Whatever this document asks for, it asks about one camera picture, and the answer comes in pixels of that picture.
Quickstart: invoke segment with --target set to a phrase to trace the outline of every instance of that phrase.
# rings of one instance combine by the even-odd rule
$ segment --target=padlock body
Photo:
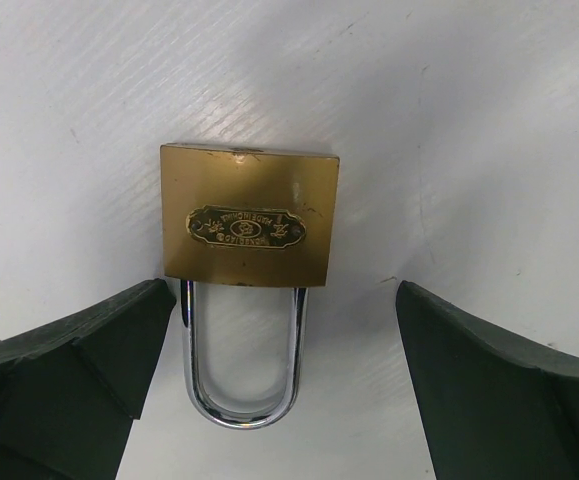
[[[161,147],[165,275],[260,287],[326,283],[339,159]]]

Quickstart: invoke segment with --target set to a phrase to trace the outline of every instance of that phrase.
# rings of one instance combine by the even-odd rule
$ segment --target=scratch
[[[425,65],[422,70],[420,70],[420,81],[418,82],[418,109],[422,109],[422,87],[425,79],[425,72],[429,68],[429,65]],[[423,204],[422,195],[422,145],[418,144],[418,206],[420,211],[418,215],[420,217],[420,227],[422,229],[422,237],[424,238],[425,245],[429,251],[429,257],[431,258],[431,263],[436,264],[436,258],[434,257],[433,250],[431,249],[431,242],[429,241],[429,236],[427,235],[427,226],[425,225],[425,210]]]
[[[425,245],[427,246],[427,250],[429,251],[431,263],[435,265],[436,258],[433,255],[431,243],[429,242],[429,236],[427,235],[427,226],[425,225],[425,211],[422,198],[422,151],[420,145],[418,145],[418,206],[420,208],[418,215],[420,216],[420,227],[422,228],[422,238],[424,238]]]
[[[73,128],[70,128],[69,131],[71,132],[71,136],[76,141],[76,143],[80,144],[80,140],[78,140],[78,135],[76,135],[76,131]]]
[[[393,281],[395,281],[395,282],[398,281],[398,279],[397,279],[394,275],[392,275],[392,276],[389,277],[389,278],[385,278],[384,280],[379,281],[379,282],[378,282],[378,285],[381,285],[381,284],[383,284],[383,283],[390,282],[391,280],[393,280]]]
[[[324,218],[324,217],[322,216],[322,213],[320,213],[318,210],[316,210],[316,209],[313,208],[313,207],[305,208],[305,212],[312,212],[312,213],[315,213],[316,215],[318,215],[320,218]]]
[[[429,68],[429,65],[425,65],[422,70],[420,70],[420,80],[418,81],[418,108],[422,107],[422,83],[425,80],[425,72]]]
[[[364,20],[364,19],[367,17],[367,15],[369,15],[369,12],[365,13],[362,17],[360,17],[360,18],[354,20],[353,22],[351,22],[349,25],[347,25],[347,27],[346,27],[345,29],[343,29],[343,30],[338,34],[338,36],[340,36],[340,35],[348,32],[349,30],[351,30],[351,27],[353,27],[353,26],[354,26],[356,23],[358,23],[360,20]]]
[[[522,324],[522,323],[519,323],[519,325],[520,325],[522,328],[524,328],[525,330],[527,330],[528,332],[533,332],[533,333],[536,332],[536,330],[535,330],[534,328],[531,328],[529,325],[524,325],[524,324]]]

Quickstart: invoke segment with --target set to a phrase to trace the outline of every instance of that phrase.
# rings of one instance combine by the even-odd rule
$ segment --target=white backdrop
[[[329,284],[257,432],[193,410],[176,311],[119,479],[434,478],[390,277],[579,355],[579,0],[0,0],[0,339],[161,275],[172,141],[340,155]],[[288,293],[209,294],[268,393]]]

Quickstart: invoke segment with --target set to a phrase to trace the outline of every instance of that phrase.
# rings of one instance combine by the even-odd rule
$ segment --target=padlock
[[[165,275],[181,280],[185,383],[198,411],[228,428],[280,420],[296,401],[309,287],[327,279],[339,158],[285,151],[161,147]],[[196,283],[293,289],[280,400],[235,412],[207,394],[198,366]]]

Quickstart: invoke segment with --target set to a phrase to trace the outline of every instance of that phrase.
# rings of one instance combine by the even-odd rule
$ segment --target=metal label plate
[[[298,215],[280,209],[239,209],[205,205],[187,217],[187,231],[211,246],[282,250],[307,233]]]

